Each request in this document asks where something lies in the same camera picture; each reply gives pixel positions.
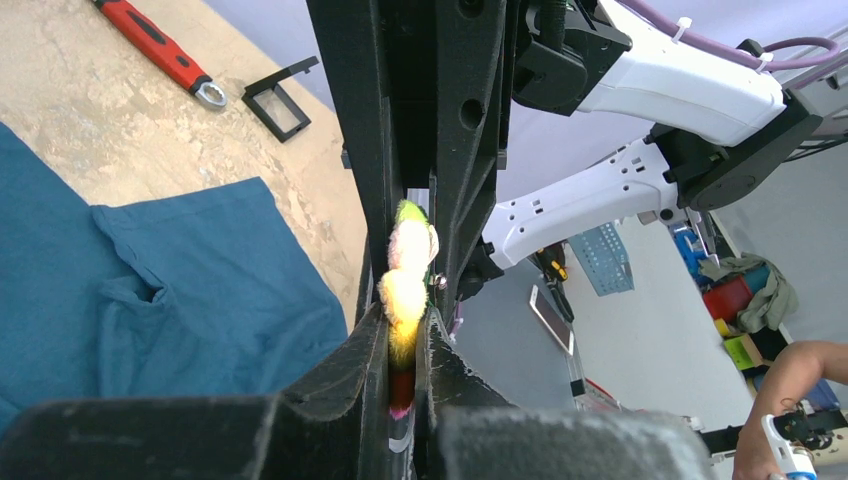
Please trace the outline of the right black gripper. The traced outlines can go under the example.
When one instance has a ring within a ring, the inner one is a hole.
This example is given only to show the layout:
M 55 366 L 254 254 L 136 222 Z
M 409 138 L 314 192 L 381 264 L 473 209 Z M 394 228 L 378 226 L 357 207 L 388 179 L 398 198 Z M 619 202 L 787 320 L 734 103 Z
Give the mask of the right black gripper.
M 506 1 L 309 1 L 367 225 L 374 281 L 388 270 L 398 199 L 435 168 L 434 301 L 451 323 L 495 203 Z

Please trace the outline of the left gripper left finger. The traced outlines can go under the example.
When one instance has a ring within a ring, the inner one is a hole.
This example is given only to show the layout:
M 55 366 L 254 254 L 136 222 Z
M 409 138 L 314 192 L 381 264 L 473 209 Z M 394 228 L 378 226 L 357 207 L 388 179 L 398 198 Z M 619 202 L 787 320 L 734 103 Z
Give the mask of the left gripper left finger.
M 42 404 L 1 442 L 5 479 L 385 479 L 387 324 L 352 334 L 286 389 Z

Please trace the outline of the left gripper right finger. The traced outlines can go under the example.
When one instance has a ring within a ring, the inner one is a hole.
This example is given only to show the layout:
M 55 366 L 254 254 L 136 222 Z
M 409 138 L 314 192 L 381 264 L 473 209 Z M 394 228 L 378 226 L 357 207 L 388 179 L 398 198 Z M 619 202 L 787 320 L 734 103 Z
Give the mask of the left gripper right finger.
M 449 342 L 418 333 L 413 466 L 420 479 L 711 479 L 698 435 L 668 414 L 519 407 Z

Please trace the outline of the blue t-shirt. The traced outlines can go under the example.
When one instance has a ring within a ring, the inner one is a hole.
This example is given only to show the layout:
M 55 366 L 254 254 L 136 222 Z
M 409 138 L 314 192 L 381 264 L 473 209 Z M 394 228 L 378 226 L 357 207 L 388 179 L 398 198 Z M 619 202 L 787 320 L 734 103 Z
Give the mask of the blue t-shirt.
M 3 427 L 60 399 L 274 392 L 346 337 L 261 179 L 89 205 L 2 129 Z

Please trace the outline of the colourful plush flower brooch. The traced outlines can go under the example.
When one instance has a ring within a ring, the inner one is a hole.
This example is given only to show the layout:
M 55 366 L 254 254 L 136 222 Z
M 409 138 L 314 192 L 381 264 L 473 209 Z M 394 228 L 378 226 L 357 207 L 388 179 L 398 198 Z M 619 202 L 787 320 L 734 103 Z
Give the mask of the colourful plush flower brooch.
M 396 420 L 408 415 L 414 401 L 418 329 L 428 307 L 430 264 L 439 250 L 427 214 L 415 202 L 401 200 L 389 236 L 388 271 L 377 284 L 388 321 L 389 414 Z

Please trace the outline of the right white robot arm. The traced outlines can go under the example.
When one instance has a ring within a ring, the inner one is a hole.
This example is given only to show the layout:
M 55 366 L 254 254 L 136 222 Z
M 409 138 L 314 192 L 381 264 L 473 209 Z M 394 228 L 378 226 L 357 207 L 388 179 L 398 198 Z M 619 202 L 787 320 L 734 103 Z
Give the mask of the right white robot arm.
M 771 48 L 736 48 L 640 1 L 312 1 L 313 29 L 368 227 L 388 267 L 398 201 L 431 194 L 434 296 L 456 304 L 535 251 L 617 218 L 691 220 L 751 193 L 822 124 Z M 648 135 L 498 201 L 513 104 L 623 114 Z

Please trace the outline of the person's bare forearm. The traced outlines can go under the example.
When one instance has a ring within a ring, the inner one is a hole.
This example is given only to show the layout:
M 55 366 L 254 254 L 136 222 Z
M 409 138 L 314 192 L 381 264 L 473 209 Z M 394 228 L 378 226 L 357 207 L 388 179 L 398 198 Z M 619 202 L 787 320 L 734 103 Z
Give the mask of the person's bare forearm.
M 827 341 L 789 344 L 770 366 L 738 437 L 733 480 L 783 479 L 762 425 L 806 396 L 821 379 L 847 383 L 847 345 Z

